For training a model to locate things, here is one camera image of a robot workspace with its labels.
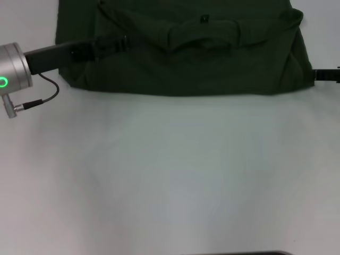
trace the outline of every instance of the white table surface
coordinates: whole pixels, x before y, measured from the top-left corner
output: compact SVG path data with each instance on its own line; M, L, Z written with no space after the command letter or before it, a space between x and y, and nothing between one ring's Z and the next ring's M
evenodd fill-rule
M340 2L294 0L314 68L340 65ZM0 45L53 44L57 0L1 0ZM70 88L0 108L1 255L339 254L340 86L164 98ZM34 77L15 103L46 98Z

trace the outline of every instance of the green fabric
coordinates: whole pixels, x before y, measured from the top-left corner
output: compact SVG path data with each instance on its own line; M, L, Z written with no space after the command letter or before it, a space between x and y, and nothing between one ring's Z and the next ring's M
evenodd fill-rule
M200 22L209 15L208 23ZM163 96L274 95L313 86L289 0L59 0L56 43L138 34L149 42L60 69L73 87Z

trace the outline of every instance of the silver cylindrical joint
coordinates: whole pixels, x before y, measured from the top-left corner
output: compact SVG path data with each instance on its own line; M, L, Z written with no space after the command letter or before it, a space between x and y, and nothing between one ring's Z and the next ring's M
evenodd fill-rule
M16 112L9 95L2 95L2 100L9 118L15 118Z
M0 46L0 95L32 87L31 72L17 43Z

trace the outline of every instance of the black clamp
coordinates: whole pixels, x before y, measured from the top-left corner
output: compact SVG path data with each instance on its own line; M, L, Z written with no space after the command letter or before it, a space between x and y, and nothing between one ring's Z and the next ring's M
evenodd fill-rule
M128 52L131 48L130 39L128 36L105 36L98 37L92 43L92 52L95 60L105 58L120 52Z
M340 83L340 67L338 69L319 69L314 70L315 81L336 81Z

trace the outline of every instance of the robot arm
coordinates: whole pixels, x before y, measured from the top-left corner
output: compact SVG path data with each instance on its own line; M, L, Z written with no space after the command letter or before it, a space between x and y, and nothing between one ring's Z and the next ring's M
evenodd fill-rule
M127 36L106 36L67 42L27 53L23 53L17 43L0 46L0 96L8 117L14 118L19 111L45 103L43 100L37 100L14 106L11 102L10 93L33 86L32 75L79 62L97 61L115 53L127 52L129 49L130 41Z

